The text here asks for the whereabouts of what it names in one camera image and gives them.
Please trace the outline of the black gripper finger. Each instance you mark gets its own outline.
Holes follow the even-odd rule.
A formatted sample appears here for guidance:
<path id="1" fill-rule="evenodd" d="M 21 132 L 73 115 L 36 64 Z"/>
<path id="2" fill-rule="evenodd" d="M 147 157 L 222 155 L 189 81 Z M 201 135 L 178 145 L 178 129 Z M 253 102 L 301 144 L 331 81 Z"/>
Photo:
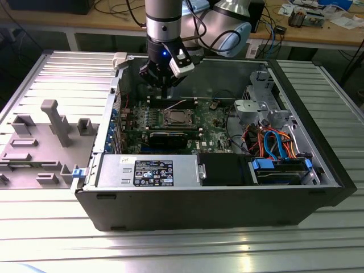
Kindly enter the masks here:
<path id="1" fill-rule="evenodd" d="M 173 72 L 169 71 L 166 75 L 166 98 L 169 96 L 170 89 L 181 83 L 183 78 L 177 78 Z"/>
<path id="2" fill-rule="evenodd" d="M 161 90 L 161 97 L 167 98 L 167 68 L 148 60 L 145 65 L 139 68 L 139 75 L 151 87 Z"/>

